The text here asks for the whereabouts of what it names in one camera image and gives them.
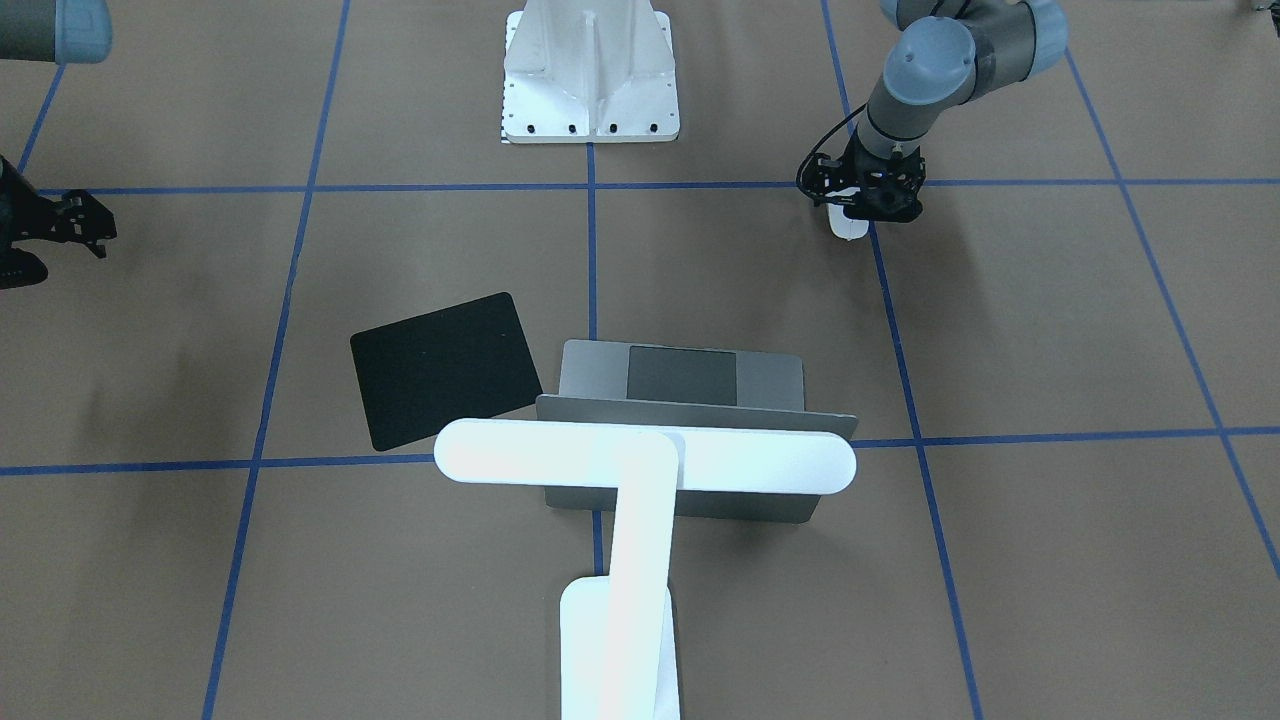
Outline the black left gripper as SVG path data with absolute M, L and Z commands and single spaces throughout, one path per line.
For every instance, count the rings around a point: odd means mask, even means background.
M 797 188 L 814 205 L 832 205 L 864 222 L 914 222 L 924 210 L 919 199 L 924 183 L 920 150 L 892 149 L 881 158 L 859 140 L 849 141 L 837 158 L 813 151 L 797 168 Z

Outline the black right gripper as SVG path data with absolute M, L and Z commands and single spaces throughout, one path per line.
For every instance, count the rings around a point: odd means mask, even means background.
M 1 174 L 1 288 L 17 290 L 45 282 L 49 269 L 35 254 L 15 243 L 42 240 L 78 243 L 99 259 L 105 242 L 116 237 L 115 217 L 86 190 L 59 199 L 44 197 L 8 160 Z

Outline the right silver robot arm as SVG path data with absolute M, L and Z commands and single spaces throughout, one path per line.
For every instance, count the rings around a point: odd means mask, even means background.
M 105 1 L 3 1 L 1 56 L 60 67 L 97 64 L 113 47 L 113 23 Z M 116 237 L 113 211 L 84 190 L 44 197 L 6 158 L 1 176 L 1 287 L 17 290 L 45 282 L 49 269 L 17 243 L 42 240 L 78 243 L 99 259 Z

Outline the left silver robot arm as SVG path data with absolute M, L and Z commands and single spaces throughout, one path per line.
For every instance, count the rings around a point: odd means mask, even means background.
M 1060 61 L 1069 22 L 1057 1 L 882 1 L 900 36 L 868 100 L 801 160 L 797 190 L 841 240 L 923 211 L 922 143 L 951 108 L 1029 79 Z

